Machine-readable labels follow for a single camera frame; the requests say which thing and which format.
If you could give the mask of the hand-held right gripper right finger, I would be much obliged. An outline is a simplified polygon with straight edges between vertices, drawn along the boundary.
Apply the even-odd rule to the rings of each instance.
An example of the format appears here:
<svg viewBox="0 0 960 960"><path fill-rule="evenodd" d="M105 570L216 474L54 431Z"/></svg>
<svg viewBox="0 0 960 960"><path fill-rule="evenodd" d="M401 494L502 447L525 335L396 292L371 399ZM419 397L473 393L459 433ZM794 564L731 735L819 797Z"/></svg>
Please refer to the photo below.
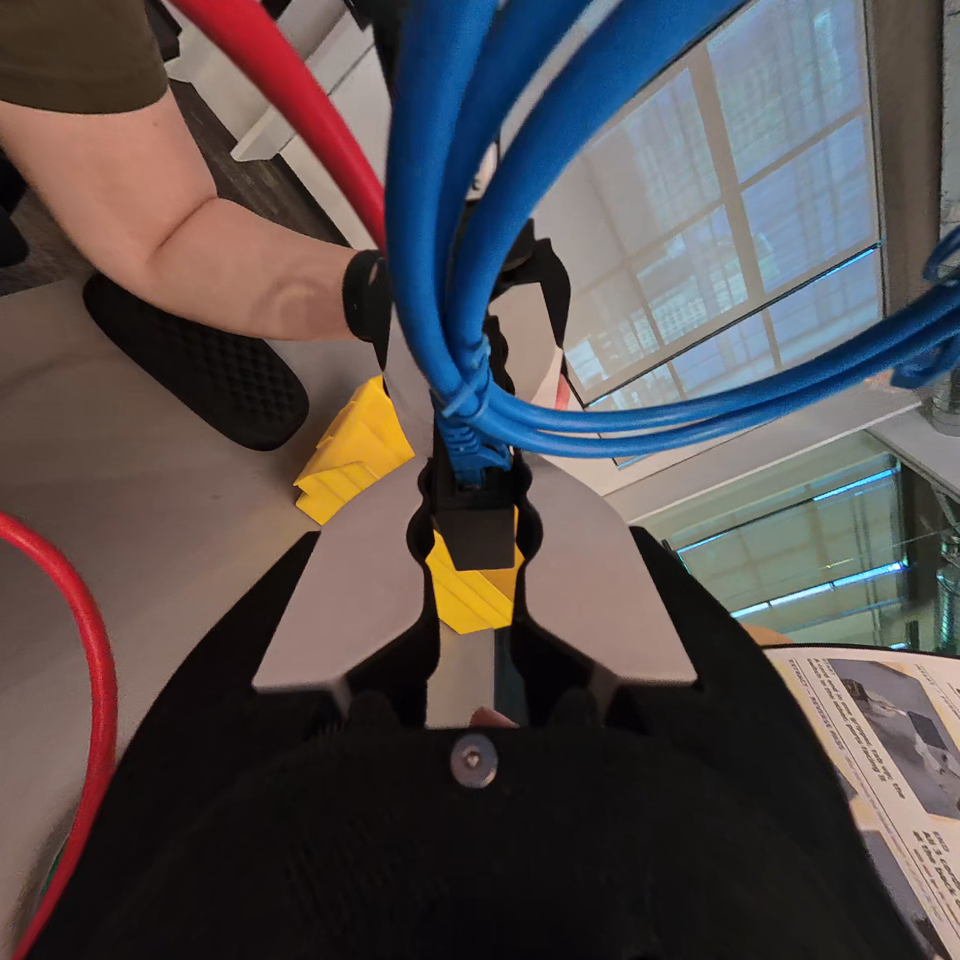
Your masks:
<svg viewBox="0 0 960 960"><path fill-rule="evenodd" d="M527 708L551 710L569 690L604 710L623 688L693 687L697 671L628 524L545 457L517 468L513 664Z"/></svg>

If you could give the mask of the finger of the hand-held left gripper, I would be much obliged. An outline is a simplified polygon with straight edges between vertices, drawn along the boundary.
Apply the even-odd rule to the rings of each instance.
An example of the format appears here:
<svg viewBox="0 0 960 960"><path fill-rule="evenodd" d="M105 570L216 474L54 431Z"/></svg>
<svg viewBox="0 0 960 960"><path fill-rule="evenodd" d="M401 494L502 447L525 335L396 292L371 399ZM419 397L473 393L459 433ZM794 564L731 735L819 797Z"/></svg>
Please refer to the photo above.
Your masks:
<svg viewBox="0 0 960 960"><path fill-rule="evenodd" d="M541 283L496 296L485 321L495 383L522 402L553 408L568 320L569 295L545 292Z"/></svg>
<svg viewBox="0 0 960 960"><path fill-rule="evenodd" d="M399 426L417 457L434 453L435 409L429 384L402 330L390 330L382 376Z"/></svg>

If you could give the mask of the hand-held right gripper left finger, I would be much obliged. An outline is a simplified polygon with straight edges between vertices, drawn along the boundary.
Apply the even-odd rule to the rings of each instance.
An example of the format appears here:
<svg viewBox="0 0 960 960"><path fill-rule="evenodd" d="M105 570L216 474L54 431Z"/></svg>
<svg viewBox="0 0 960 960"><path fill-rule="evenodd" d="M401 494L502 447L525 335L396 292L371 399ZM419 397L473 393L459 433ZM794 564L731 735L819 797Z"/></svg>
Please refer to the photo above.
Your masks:
<svg viewBox="0 0 960 960"><path fill-rule="evenodd" d="M252 685L258 692L380 690L426 699L439 661L439 619L426 567L410 540L422 513L426 461L409 461L325 523Z"/></svg>

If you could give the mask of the yellow plastic bin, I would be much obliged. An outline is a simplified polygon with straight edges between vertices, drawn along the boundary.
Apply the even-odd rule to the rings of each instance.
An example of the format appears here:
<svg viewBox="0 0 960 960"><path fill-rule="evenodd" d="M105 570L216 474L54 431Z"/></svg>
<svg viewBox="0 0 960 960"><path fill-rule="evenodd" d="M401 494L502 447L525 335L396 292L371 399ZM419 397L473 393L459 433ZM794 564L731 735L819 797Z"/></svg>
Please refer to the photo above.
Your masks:
<svg viewBox="0 0 960 960"><path fill-rule="evenodd" d="M413 456L382 376L370 378L333 419L294 481L299 491L296 507L324 525ZM459 571L439 531L434 540L426 563L439 619L460 635L510 627L523 561L520 548L513 550L511 569Z"/></svg>

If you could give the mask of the black ethernet switch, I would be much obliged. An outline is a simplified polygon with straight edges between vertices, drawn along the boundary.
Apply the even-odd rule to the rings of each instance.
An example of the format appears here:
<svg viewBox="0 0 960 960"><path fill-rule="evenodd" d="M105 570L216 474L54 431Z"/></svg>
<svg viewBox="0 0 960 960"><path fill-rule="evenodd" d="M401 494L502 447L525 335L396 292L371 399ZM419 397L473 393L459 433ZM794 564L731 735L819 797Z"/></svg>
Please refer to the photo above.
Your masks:
<svg viewBox="0 0 960 960"><path fill-rule="evenodd" d="M502 571L517 565L517 495L512 469L483 467L479 481L458 479L434 428L429 505L455 570Z"/></svg>

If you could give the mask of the person's left forearm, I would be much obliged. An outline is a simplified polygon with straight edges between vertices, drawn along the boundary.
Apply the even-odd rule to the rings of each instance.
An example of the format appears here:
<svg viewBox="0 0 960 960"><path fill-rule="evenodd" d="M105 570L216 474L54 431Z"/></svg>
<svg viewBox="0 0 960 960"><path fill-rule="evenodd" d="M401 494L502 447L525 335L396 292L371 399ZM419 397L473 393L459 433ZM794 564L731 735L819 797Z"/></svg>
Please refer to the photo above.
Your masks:
<svg viewBox="0 0 960 960"><path fill-rule="evenodd" d="M1 135L78 251L140 300L248 337L354 339L343 282L356 252L221 198L172 91L107 114L2 102Z"/></svg>

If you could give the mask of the printed instruction poster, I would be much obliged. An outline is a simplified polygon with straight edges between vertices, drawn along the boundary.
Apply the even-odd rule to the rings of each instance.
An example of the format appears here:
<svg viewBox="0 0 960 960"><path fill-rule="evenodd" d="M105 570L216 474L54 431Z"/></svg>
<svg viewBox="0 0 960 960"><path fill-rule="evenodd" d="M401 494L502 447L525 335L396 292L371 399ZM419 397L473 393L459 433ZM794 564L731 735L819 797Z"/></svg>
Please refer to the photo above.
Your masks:
<svg viewBox="0 0 960 960"><path fill-rule="evenodd" d="M829 756L921 955L958 958L958 658L796 644L764 654Z"/></svg>

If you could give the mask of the person's olive clothing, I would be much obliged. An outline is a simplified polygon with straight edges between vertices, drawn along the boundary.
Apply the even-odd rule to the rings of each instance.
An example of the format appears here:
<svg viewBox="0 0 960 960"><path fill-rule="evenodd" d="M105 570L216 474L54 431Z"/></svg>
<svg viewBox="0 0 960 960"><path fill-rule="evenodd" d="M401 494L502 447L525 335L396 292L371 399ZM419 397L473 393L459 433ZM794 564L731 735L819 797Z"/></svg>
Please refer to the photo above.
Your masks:
<svg viewBox="0 0 960 960"><path fill-rule="evenodd" d="M3 1L1 100L59 114L126 114L169 88L142 1Z"/></svg>

